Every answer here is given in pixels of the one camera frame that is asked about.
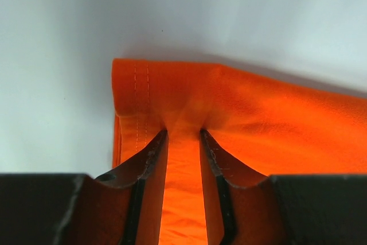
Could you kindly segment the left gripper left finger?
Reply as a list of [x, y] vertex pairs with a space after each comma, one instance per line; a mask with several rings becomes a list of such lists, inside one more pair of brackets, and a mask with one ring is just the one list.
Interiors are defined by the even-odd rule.
[[168, 133], [114, 169], [2, 174], [2, 244], [158, 244]]

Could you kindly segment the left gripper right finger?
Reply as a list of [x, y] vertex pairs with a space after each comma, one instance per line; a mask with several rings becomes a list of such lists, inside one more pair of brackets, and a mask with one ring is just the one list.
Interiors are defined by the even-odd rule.
[[365, 244], [366, 175], [265, 176], [200, 131], [209, 244]]

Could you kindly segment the orange t shirt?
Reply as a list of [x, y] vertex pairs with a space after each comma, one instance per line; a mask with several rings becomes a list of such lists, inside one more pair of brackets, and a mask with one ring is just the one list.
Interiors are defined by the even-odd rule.
[[169, 133], [160, 244], [206, 244], [199, 132], [269, 174], [365, 173], [366, 100], [226, 65], [114, 59], [113, 166]]

